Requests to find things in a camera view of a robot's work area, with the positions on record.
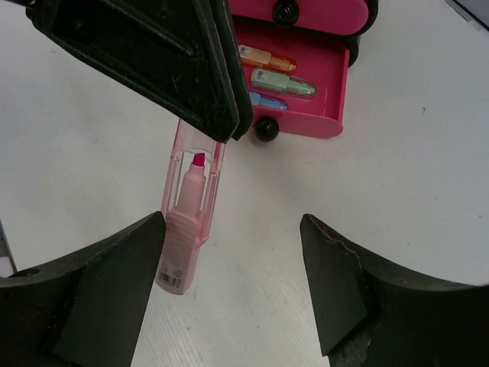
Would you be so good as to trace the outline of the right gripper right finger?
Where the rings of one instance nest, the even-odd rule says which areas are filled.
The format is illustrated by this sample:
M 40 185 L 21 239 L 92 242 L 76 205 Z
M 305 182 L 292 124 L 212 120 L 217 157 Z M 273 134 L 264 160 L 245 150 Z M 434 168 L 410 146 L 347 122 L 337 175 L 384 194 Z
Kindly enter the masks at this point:
M 321 353 L 332 366 L 486 366 L 488 288 L 434 278 L 300 222 Z

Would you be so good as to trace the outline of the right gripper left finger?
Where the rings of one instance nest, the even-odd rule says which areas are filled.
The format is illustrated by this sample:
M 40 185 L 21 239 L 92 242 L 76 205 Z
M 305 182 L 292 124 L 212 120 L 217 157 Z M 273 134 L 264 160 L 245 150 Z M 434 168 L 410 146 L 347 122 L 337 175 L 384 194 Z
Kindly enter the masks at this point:
M 129 366 L 166 223 L 154 212 L 53 261 L 1 279 L 3 366 Z

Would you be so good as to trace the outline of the orange translucent highlighter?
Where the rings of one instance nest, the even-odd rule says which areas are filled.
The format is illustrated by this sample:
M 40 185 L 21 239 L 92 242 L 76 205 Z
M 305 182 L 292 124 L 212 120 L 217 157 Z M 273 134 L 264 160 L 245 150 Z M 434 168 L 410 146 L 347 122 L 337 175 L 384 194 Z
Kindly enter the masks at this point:
M 297 69 L 297 64 L 294 60 L 279 54 L 274 54 L 268 50 L 241 44 L 238 46 L 238 52 L 241 61 L 250 66 L 262 67 L 288 74 L 295 73 Z

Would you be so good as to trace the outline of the pink translucent highlighter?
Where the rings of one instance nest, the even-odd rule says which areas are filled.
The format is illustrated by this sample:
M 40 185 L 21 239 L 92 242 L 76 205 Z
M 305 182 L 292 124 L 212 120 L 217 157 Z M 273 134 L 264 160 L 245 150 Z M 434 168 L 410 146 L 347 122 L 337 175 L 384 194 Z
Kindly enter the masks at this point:
M 160 211 L 166 223 L 156 284 L 185 294 L 194 279 L 201 247 L 209 239 L 225 144 L 178 121 Z

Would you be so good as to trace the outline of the blue translucent highlighter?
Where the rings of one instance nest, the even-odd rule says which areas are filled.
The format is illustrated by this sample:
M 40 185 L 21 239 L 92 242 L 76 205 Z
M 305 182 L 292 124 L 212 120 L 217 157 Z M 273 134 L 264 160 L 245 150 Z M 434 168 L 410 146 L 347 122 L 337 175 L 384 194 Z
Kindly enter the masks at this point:
M 268 94 L 250 91 L 249 97 L 254 110 L 266 108 L 287 111 L 289 109 L 286 101 L 277 97 L 269 96 Z

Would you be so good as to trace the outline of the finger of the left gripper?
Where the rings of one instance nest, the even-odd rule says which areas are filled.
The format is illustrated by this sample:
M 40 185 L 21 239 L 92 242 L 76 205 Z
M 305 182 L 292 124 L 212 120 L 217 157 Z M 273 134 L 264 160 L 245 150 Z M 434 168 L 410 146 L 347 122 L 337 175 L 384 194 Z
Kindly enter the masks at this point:
M 254 118 L 226 1 L 42 0 L 27 17 L 78 60 L 219 142 Z

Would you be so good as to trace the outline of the green translucent highlighter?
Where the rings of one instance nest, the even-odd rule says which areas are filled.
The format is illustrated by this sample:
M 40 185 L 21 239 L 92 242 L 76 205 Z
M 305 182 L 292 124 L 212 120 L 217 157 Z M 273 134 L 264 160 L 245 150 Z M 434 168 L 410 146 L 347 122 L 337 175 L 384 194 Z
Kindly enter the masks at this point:
M 310 82 L 261 68 L 256 68 L 251 72 L 251 85 L 255 88 L 306 99 L 316 94 L 316 87 Z

